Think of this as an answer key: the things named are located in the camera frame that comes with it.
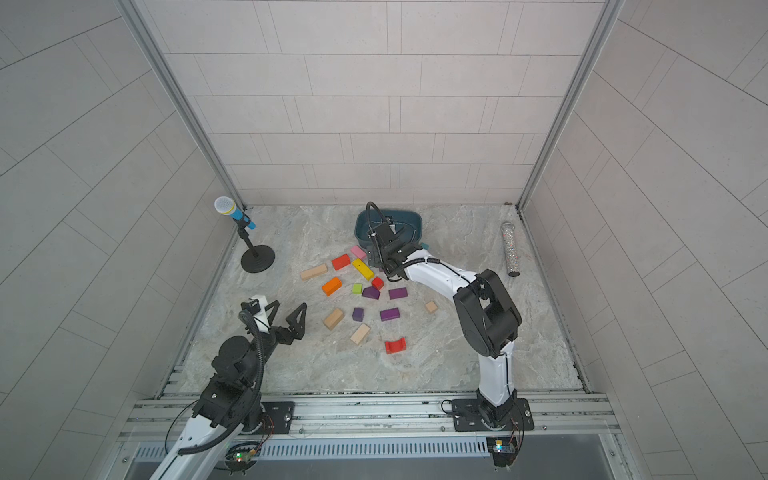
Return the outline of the teal plastic storage bin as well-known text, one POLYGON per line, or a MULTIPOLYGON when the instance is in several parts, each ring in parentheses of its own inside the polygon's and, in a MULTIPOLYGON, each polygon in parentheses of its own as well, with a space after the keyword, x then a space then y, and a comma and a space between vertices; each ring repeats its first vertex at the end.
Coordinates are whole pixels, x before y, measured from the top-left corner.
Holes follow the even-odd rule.
MULTIPOLYGON (((393 232, 406 243, 420 243, 423 233, 422 217, 410 210, 382 209, 384 217, 390 218, 394 224, 393 232)), ((356 219, 354 236, 358 245, 367 249, 371 245, 369 238, 368 213, 361 211, 356 219)))

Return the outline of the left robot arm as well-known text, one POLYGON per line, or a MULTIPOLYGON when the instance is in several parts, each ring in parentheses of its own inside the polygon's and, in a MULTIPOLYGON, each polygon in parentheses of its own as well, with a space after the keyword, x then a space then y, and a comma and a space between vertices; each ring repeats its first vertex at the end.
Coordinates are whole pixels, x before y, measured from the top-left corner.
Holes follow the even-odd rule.
POLYGON ((290 432, 295 404, 263 402, 261 388, 276 347, 304 337, 307 305, 299 304, 285 326, 276 326, 279 306, 261 297, 241 304, 238 318, 251 337, 233 336, 220 346, 212 360, 214 375, 191 404, 191 416, 154 479, 206 479, 217 469, 245 474, 267 440, 290 432))

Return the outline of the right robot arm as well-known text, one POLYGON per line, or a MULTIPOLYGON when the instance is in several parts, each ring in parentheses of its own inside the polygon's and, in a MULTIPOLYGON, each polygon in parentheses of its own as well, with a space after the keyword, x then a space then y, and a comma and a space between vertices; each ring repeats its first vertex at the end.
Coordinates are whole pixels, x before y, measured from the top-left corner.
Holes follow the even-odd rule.
POLYGON ((469 411, 490 430, 534 428, 513 383, 513 350, 522 317, 503 282, 490 269, 463 270, 438 259, 394 230, 393 221, 367 222, 369 263, 390 280, 410 280, 453 301, 462 334, 479 357, 477 403, 469 411))

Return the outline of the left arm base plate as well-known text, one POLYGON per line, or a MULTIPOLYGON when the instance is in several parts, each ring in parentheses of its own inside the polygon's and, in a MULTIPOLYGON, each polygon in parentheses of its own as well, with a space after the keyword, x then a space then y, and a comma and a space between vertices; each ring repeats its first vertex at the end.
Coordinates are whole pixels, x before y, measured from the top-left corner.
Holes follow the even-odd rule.
POLYGON ((242 435, 283 435, 290 432, 295 403, 292 401, 263 402, 245 417, 242 435))

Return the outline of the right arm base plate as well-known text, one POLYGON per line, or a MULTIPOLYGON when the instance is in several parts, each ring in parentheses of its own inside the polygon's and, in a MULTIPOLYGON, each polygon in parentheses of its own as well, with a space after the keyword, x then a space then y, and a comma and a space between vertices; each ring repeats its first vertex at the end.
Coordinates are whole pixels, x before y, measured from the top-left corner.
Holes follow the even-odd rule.
POLYGON ((493 406, 482 396, 475 399, 453 399, 451 416, 456 432, 512 431, 535 429, 533 413, 524 398, 510 398, 501 406, 493 406))

